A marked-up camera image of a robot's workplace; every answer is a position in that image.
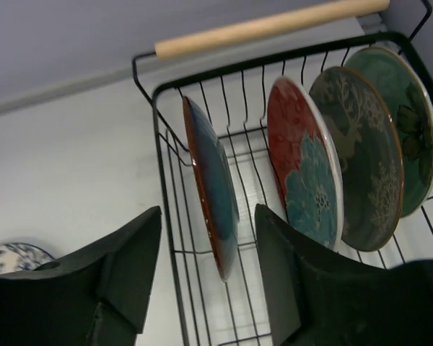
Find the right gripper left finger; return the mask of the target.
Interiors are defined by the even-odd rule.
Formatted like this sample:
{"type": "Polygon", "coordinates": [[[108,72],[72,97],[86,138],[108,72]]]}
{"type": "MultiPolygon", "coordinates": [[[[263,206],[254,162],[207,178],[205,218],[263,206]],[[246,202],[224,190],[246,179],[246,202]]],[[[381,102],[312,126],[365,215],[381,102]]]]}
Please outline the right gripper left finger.
{"type": "Polygon", "coordinates": [[[161,233],[154,206],[71,254],[0,275],[0,345],[134,345],[161,233]]]}

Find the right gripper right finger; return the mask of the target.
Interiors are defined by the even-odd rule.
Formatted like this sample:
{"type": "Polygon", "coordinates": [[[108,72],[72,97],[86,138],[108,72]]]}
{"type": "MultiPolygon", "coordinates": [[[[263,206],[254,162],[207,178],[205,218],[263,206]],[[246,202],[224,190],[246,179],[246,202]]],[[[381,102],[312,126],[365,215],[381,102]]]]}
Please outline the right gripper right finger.
{"type": "Polygon", "coordinates": [[[275,345],[433,345],[433,259],[366,265],[261,204],[255,230],[275,345]]]}

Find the blue white floral plate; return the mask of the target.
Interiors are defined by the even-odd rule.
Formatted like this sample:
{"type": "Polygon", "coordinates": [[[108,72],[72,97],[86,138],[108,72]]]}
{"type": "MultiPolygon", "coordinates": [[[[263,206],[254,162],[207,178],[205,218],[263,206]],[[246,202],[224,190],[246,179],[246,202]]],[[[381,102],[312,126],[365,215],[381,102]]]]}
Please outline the blue white floral plate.
{"type": "Polygon", "coordinates": [[[44,249],[22,242],[0,244],[0,275],[23,270],[34,270],[54,260],[44,249]]]}

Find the teal blue plate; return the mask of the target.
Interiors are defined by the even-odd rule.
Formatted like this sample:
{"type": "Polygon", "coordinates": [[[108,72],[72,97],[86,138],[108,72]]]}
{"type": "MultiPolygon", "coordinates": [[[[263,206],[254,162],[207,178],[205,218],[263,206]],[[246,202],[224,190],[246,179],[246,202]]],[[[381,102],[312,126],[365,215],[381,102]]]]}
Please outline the teal blue plate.
{"type": "Polygon", "coordinates": [[[222,281],[228,281],[237,253],[240,214],[226,152],[204,111],[182,97],[183,119],[198,196],[222,281]]]}

